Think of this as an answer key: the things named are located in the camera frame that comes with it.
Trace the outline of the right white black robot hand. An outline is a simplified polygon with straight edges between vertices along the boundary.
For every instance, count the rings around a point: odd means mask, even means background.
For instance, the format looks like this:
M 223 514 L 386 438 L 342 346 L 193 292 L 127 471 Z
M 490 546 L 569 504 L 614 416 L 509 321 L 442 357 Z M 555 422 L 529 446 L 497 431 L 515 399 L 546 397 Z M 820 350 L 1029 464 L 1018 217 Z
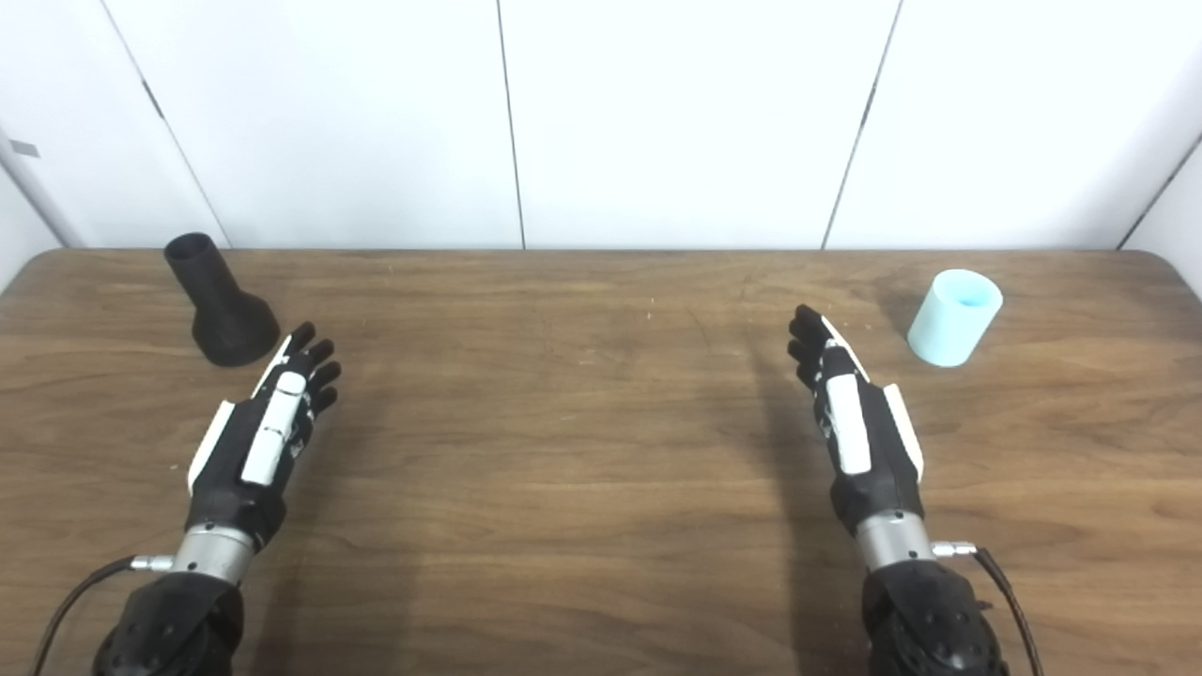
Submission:
M 825 437 L 837 478 L 831 503 L 849 533 L 871 516 L 924 516 L 920 478 L 924 461 L 902 391 L 871 381 L 853 348 L 807 304 L 789 324 L 787 352 L 814 398 L 814 419 Z

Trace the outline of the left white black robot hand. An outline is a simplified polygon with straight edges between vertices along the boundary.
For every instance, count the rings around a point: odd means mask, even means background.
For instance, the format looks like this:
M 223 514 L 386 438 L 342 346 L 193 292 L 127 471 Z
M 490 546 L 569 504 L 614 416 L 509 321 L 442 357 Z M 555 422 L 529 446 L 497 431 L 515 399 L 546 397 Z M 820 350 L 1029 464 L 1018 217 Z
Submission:
M 282 529 L 288 479 L 343 375 L 334 342 L 316 336 L 315 324 L 298 325 L 252 395 L 220 403 L 188 470 L 186 530 L 232 528 L 263 548 Z

